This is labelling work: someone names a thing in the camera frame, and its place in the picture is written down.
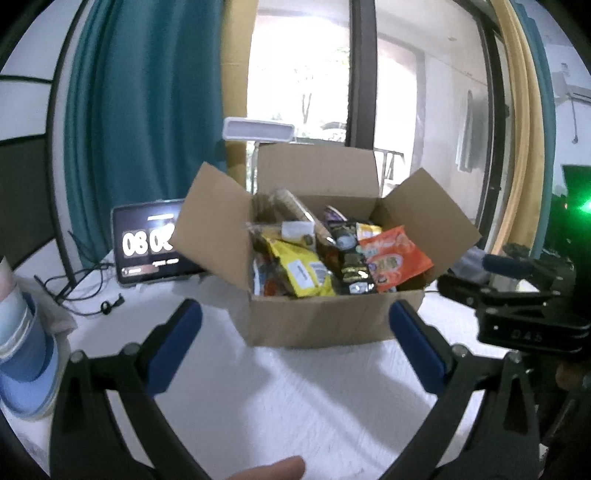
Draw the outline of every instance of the black snack package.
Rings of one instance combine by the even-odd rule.
[[[375,283],[363,255],[358,251],[356,222],[329,222],[339,249],[340,280],[345,294],[374,293]]]

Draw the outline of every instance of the white table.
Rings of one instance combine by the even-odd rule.
[[[98,273],[74,294],[92,289]],[[321,350],[249,348],[230,316],[243,312],[246,294],[217,277],[121,289],[114,278],[96,298],[78,302],[97,310],[119,292],[125,303],[109,316],[78,317],[69,335],[72,351],[110,355],[128,342],[142,342],[186,297],[203,307],[203,327],[169,390],[156,400],[171,427],[213,479],[242,469],[302,455],[306,479],[374,480],[396,459],[435,402],[414,375],[395,341]],[[480,344],[473,312],[428,293],[419,313],[451,343],[474,353],[503,356]],[[67,353],[67,345],[62,345]],[[482,394],[474,394],[443,461],[459,453]],[[117,393],[113,413],[133,456],[150,464]],[[17,432],[44,452],[51,418],[26,422],[7,413]]]

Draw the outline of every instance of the black cable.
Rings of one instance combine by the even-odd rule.
[[[70,313],[74,313],[75,315],[78,315],[81,317],[91,317],[91,316],[97,315],[99,313],[102,313],[104,315],[108,315],[115,307],[120,306],[125,301],[125,299],[123,298],[123,295],[119,294],[119,297],[113,303],[111,303],[109,301],[104,301],[103,303],[100,304],[100,310],[98,310],[96,312],[86,312],[86,313],[77,312],[76,310],[71,309],[63,304],[64,301],[74,302],[74,301],[90,300],[90,299],[96,297],[100,293],[100,291],[103,289],[103,286],[105,284],[105,275],[104,275],[105,270],[108,270],[109,268],[115,266],[115,264],[113,262],[103,262],[103,261],[97,260],[96,258],[92,258],[92,257],[94,257],[94,255],[92,255],[92,253],[89,253],[90,248],[88,248],[88,246],[85,245],[84,242],[82,242],[76,235],[74,235],[73,232],[68,231],[68,233],[72,237],[72,240],[74,240],[74,243],[76,244],[76,249],[78,250],[79,255],[81,255],[86,260],[88,260],[90,263],[92,263],[92,267],[82,268],[78,271],[75,271],[73,273],[73,276],[75,277],[76,275],[79,275],[81,273],[90,274],[94,271],[98,271],[98,272],[100,272],[100,283],[99,283],[98,288],[94,292],[92,292],[88,295],[85,295],[82,297],[70,298],[69,293],[63,294],[63,290],[62,290],[62,292],[59,292],[56,294],[56,293],[53,293],[48,287],[48,284],[50,282],[56,281],[56,280],[61,280],[62,278],[67,278],[68,275],[55,275],[53,277],[46,279],[45,281],[42,281],[36,275],[34,276],[34,278],[37,281],[37,283],[39,283],[39,285],[43,288],[45,293],[47,293],[53,299],[53,301],[56,304],[58,304],[61,308],[63,308],[64,310],[66,310]]]

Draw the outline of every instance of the orange snack bag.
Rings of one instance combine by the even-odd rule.
[[[431,259],[406,236],[404,225],[362,239],[359,246],[379,292],[389,291],[433,266]]]

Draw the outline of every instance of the tablet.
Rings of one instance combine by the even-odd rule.
[[[182,206],[182,200],[161,200],[113,209],[113,252],[121,285],[203,272],[168,243]]]

